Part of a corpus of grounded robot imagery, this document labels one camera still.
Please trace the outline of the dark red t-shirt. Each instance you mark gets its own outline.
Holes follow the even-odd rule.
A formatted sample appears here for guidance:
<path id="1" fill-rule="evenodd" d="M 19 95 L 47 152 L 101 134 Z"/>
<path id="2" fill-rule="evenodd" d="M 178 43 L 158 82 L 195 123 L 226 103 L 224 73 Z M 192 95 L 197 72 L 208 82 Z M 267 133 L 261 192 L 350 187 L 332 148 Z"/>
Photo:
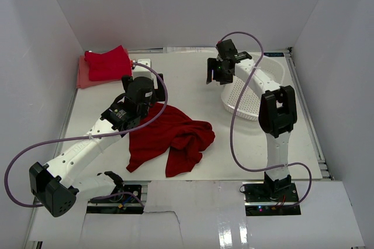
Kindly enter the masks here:
<path id="1" fill-rule="evenodd" d="M 210 123 L 192 120 L 181 110 L 167 106 L 148 126 L 129 134 L 130 159 L 126 169 L 138 167 L 168 151 L 167 178 L 191 172 L 215 139 Z"/>

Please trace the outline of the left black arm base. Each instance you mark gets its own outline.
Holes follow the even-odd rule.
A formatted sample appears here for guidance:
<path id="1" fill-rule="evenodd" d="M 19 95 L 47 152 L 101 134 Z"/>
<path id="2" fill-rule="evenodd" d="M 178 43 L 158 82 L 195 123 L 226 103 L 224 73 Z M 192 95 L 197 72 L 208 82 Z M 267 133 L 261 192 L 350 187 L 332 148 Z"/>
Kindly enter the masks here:
<path id="1" fill-rule="evenodd" d="M 86 208 L 87 214 L 103 215 L 141 215 L 143 207 L 139 204 L 136 196 L 142 203 L 146 201 L 142 198 L 143 186 L 139 184 L 124 184 L 121 189 L 115 189 L 113 193 L 129 192 L 129 194 L 120 194 L 106 199 L 90 200 Z"/>

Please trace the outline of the white perforated plastic basket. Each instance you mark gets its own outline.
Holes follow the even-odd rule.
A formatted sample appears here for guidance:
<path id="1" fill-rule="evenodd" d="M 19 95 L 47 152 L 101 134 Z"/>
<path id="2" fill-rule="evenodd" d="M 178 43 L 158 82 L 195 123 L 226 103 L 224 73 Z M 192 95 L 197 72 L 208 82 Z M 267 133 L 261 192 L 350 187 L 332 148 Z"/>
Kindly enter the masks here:
<path id="1" fill-rule="evenodd" d="M 224 108 L 234 112 L 238 103 L 237 116 L 256 121 L 261 96 L 266 91 L 275 91 L 282 85 L 285 68 L 278 61 L 253 54 L 235 66 L 233 82 L 226 84 L 221 93 Z"/>

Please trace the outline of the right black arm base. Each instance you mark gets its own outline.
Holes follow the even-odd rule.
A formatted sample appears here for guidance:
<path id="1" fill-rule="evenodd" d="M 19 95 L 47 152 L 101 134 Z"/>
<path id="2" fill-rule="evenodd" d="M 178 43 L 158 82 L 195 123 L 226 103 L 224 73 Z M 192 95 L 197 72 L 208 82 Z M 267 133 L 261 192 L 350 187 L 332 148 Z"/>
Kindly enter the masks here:
<path id="1" fill-rule="evenodd" d="M 265 184 L 247 183 L 239 187 L 244 195 L 245 213 L 247 217 L 265 216 L 300 216 L 300 206 L 296 185 L 291 185 L 279 193 L 271 194 Z"/>

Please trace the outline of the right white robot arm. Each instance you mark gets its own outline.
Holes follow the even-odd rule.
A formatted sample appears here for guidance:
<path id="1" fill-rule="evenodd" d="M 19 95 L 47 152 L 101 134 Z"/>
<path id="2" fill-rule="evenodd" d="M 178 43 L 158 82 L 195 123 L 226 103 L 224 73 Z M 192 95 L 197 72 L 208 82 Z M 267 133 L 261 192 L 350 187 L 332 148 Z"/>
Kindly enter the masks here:
<path id="1" fill-rule="evenodd" d="M 221 40 L 216 44 L 217 58 L 207 60 L 207 81 L 230 84 L 234 78 L 244 82 L 234 107 L 236 116 L 240 99 L 247 88 L 257 97 L 260 105 L 258 122 L 265 133 L 267 144 L 267 165 L 264 173 L 264 188 L 275 198 L 290 187 L 291 175 L 288 169 L 289 139 L 297 122 L 296 96 L 292 86 L 282 86 L 259 67 L 247 52 L 239 52 L 232 40 Z"/>

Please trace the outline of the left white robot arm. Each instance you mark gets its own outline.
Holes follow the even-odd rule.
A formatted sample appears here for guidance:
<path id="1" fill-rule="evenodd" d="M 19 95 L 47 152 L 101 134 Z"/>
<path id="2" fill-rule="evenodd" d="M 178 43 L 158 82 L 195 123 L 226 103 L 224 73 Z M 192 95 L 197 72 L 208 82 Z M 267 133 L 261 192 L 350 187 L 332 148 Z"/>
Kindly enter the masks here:
<path id="1" fill-rule="evenodd" d="M 167 97 L 162 75 L 157 82 L 149 77 L 124 76 L 122 84 L 124 93 L 101 114 L 85 139 L 46 164 L 36 162 L 30 167 L 31 192 L 53 217 L 67 213 L 77 200 L 117 196 L 122 184 L 118 175 L 106 171 L 78 180 L 80 173 L 129 130 L 138 128 L 150 108 Z"/>

